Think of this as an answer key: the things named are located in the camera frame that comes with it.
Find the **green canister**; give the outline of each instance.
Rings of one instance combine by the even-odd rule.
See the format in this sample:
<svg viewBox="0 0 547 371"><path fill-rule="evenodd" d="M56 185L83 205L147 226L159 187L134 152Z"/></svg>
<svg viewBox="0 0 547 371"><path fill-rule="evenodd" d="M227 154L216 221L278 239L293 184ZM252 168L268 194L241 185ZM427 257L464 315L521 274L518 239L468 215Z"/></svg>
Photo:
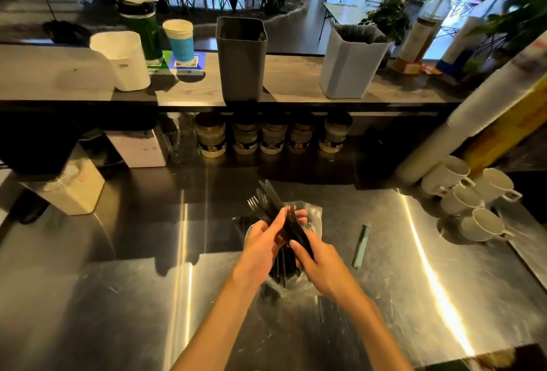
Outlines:
<svg viewBox="0 0 547 371"><path fill-rule="evenodd" d="M164 59L156 20L156 2L157 0L118 0L118 12L127 29L140 36L148 66L160 66Z"/></svg>

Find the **gray container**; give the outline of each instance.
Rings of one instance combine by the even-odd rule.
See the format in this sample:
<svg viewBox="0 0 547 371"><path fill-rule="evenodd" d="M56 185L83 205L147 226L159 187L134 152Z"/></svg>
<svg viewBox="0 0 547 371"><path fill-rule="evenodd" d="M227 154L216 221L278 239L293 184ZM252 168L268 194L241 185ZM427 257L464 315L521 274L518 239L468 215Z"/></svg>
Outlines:
<svg viewBox="0 0 547 371"><path fill-rule="evenodd" d="M267 45L268 37L262 20L217 18L218 64L225 102L259 99Z"/></svg>
<svg viewBox="0 0 547 371"><path fill-rule="evenodd" d="M335 25L330 31L319 85L330 99L360 99L389 47L370 25Z"/></svg>

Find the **jar label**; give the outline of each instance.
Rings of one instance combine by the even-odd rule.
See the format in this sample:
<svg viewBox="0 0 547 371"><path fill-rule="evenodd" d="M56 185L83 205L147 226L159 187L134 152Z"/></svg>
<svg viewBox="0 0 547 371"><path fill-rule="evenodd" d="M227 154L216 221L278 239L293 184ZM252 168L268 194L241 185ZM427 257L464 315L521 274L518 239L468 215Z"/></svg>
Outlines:
<svg viewBox="0 0 547 371"><path fill-rule="evenodd" d="M226 143L226 139L223 140L221 143L219 144L216 144L216 145L205 145L205 144L202 144L200 142L200 147L202 150L204 151L208 151L208 152L217 152L217 151L220 151L222 148L224 148L224 144Z"/></svg>
<svg viewBox="0 0 547 371"><path fill-rule="evenodd" d="M283 146L284 141L277 142L276 144L271 144L262 139L261 145L266 149L279 149Z"/></svg>
<svg viewBox="0 0 547 371"><path fill-rule="evenodd" d="M234 146L239 149L251 149L256 147L256 140L253 142L234 142Z"/></svg>
<svg viewBox="0 0 547 371"><path fill-rule="evenodd" d="M323 143L324 146L328 146L329 148L336 148L337 146L340 146L340 145L344 144L344 141L334 142L334 141L330 141L330 140L325 139L324 137L322 137L321 138L321 143Z"/></svg>
<svg viewBox="0 0 547 371"><path fill-rule="evenodd" d="M295 148L295 149L306 149L309 144L310 144L310 141L296 142L296 141L293 141L290 138L287 140L287 145L290 146L291 148Z"/></svg>

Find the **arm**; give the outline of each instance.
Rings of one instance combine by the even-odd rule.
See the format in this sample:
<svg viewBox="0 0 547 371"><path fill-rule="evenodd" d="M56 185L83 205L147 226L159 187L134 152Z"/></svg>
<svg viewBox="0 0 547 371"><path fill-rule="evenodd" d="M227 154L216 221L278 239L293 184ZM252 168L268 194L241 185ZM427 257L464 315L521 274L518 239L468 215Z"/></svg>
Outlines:
<svg viewBox="0 0 547 371"><path fill-rule="evenodd" d="M306 223L306 210L297 211ZM245 240L241 258L224 284L211 312L201 323L171 371L222 371L258 287L266 280L279 251L276 236L287 209L268 225L259 221Z"/></svg>
<svg viewBox="0 0 547 371"><path fill-rule="evenodd" d="M296 241L291 240L290 245L317 290L336 302L351 317L363 339L374 371L413 371L386 328L378 308L364 294L334 247L323 243L313 233L306 235L315 261Z"/></svg>

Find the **stainless steel countertop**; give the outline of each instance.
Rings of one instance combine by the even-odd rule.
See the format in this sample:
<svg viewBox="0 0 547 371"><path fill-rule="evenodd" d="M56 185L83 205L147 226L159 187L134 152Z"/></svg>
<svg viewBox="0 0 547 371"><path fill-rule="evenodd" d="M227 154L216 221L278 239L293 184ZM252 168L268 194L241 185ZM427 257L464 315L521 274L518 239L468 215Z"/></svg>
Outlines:
<svg viewBox="0 0 547 371"><path fill-rule="evenodd" d="M465 243L435 206L394 189L322 185L331 160L314 162L313 184L276 181L291 177L278 163L256 155L127 170L107 177L92 215L50 207L27 226L8 217L1 368L167 370L239 256L231 217L248 213L262 177L282 199L323 208L323 239L347 265L361 225L372 226L352 273L413 366L543 343L547 294L507 243ZM346 314L307 291L259 294L226 369L370 367Z"/></svg>

